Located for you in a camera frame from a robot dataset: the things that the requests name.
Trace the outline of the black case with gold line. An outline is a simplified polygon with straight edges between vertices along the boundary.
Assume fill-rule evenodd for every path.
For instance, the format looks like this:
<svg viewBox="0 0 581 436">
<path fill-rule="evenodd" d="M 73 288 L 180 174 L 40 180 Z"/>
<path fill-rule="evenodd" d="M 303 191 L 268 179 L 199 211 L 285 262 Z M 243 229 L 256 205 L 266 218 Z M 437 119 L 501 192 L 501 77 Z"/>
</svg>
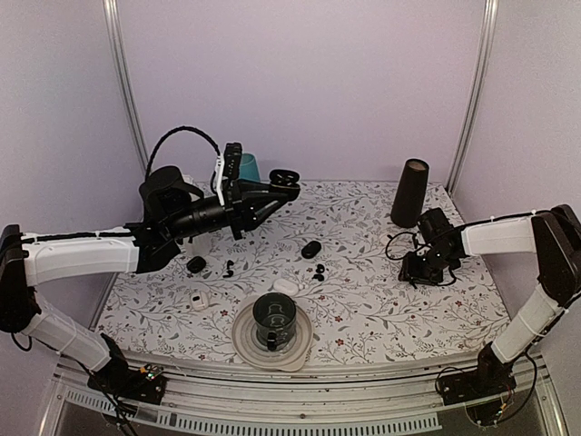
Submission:
<svg viewBox="0 0 581 436">
<path fill-rule="evenodd" d="M 274 169 L 269 174 L 270 186 L 287 195 L 296 195 L 300 191 L 300 175 L 292 170 Z"/>
</svg>

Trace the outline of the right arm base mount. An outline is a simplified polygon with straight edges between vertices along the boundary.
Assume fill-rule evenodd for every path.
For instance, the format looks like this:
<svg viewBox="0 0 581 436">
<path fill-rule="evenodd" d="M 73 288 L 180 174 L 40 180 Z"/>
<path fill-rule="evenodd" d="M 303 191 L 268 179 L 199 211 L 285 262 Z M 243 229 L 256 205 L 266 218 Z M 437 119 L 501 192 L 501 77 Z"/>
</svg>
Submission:
<svg viewBox="0 0 581 436">
<path fill-rule="evenodd" d="M 509 393 L 517 387 L 516 379 L 510 374 L 499 379 L 483 379 L 478 371 L 462 371 L 456 367 L 445 368 L 435 381 L 436 392 L 445 405 L 484 399 L 489 396 Z"/>
</svg>

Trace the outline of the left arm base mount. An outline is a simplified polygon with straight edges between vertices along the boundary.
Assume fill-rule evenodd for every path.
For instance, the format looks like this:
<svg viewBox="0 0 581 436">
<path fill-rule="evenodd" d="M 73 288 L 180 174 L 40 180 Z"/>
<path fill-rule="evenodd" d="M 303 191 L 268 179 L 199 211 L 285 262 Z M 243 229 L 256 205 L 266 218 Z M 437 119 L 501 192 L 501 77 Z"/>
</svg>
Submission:
<svg viewBox="0 0 581 436">
<path fill-rule="evenodd" d="M 87 386 L 112 396 L 160 405 L 167 378 L 163 367 L 146 364 L 131 369 L 126 362 L 108 362 L 101 370 L 89 376 Z"/>
</svg>

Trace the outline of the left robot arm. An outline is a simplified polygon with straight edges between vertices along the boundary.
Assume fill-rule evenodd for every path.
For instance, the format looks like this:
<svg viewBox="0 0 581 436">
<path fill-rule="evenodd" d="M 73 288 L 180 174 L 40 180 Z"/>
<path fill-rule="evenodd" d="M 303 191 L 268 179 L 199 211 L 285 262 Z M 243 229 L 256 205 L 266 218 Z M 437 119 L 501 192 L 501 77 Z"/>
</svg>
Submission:
<svg viewBox="0 0 581 436">
<path fill-rule="evenodd" d="M 300 193 L 299 175 L 273 170 L 268 183 L 227 175 L 205 196 L 176 166 L 154 171 L 140 186 L 144 217 L 109 231 L 40 235 L 16 224 L 1 235 L 1 330 L 22 333 L 67 355 L 116 394 L 135 385 L 123 353 L 34 294 L 44 282 L 98 273 L 152 273 L 181 252 L 181 243 L 224 227 L 235 239 L 256 229 Z"/>
</svg>

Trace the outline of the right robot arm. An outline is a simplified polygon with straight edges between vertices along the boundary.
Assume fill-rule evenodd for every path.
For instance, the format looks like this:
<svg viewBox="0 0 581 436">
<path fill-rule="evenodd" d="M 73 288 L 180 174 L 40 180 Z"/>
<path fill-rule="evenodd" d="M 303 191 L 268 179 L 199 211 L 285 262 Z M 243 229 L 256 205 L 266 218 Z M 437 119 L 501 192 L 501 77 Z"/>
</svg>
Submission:
<svg viewBox="0 0 581 436">
<path fill-rule="evenodd" d="M 501 385 L 516 359 L 539 342 L 580 297 L 580 222 L 572 208 L 492 217 L 454 226 L 439 208 L 418 219 L 422 243 L 401 259 L 399 280 L 437 286 L 468 258 L 527 259 L 534 289 L 507 328 L 478 354 L 469 388 L 488 396 Z"/>
</svg>

